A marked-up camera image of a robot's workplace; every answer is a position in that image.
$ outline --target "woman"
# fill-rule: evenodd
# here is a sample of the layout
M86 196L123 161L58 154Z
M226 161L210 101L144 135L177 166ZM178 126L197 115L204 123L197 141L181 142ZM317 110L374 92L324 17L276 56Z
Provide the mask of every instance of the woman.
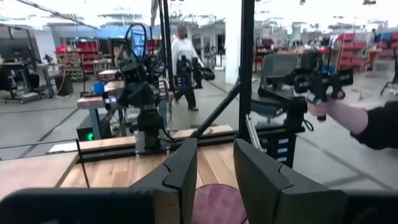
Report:
M398 147L398 101L366 111L328 99L326 103L308 103L314 116L329 115L350 131L360 143L376 150Z
M193 57L198 58L198 54L193 47L191 40L187 38L187 29L183 25L178 26L178 37L173 41L172 44L172 63L173 63L173 73L177 74L177 61L181 60L181 56L185 55L188 60ZM203 66L201 60L198 58L198 62ZM195 99L195 92L192 88L191 79L186 80L185 84L188 88L182 90L179 94L175 95L175 101L178 102L179 99L185 95L188 101L188 110L198 111L197 103Z

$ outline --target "gray floor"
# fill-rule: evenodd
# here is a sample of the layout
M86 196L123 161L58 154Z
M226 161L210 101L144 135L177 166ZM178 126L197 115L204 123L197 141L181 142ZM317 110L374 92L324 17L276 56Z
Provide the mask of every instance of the gray floor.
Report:
M224 74L216 73L216 80L205 82L204 89L195 90L198 113L188 112L187 103L182 100L173 107L172 129L188 129L202 123L221 103L226 91L232 85L224 83ZM367 78L356 75L354 86L346 88L345 102L372 108L382 105L388 96L380 97L379 91L387 78L378 75ZM253 89L257 90L259 81L254 79ZM361 89L363 100L359 100ZM76 137L76 127L88 116L85 110L76 109L81 84L75 84L75 95L64 98L44 99L20 105L4 104L0 101L0 145L34 143L37 141L57 141ZM216 124L229 124L238 127L238 100L225 109L215 121ZM255 121L265 120L253 114ZM309 115L306 118L315 127L314 132L306 131L297 139L294 169L309 178L337 189L398 189L398 152L393 149L372 151L358 144L348 132L329 119L318 123ZM53 144L0 149L2 159L40 156Z

